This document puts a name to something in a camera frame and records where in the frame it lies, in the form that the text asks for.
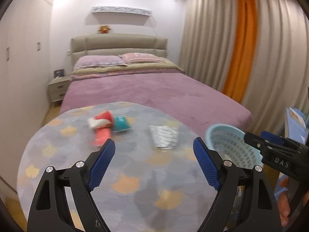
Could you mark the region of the person's right hand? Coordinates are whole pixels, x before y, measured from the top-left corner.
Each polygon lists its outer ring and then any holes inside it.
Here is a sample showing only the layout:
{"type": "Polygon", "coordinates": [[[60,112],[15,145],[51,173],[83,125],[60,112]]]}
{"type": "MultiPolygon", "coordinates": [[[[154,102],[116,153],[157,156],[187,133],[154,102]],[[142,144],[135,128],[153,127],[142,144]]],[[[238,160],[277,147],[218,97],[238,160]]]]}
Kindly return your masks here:
{"type": "Polygon", "coordinates": [[[288,201],[287,191],[283,191],[279,195],[278,208],[280,213],[281,225],[282,227],[285,227],[289,222],[288,216],[290,215],[290,205],[288,201]]]}

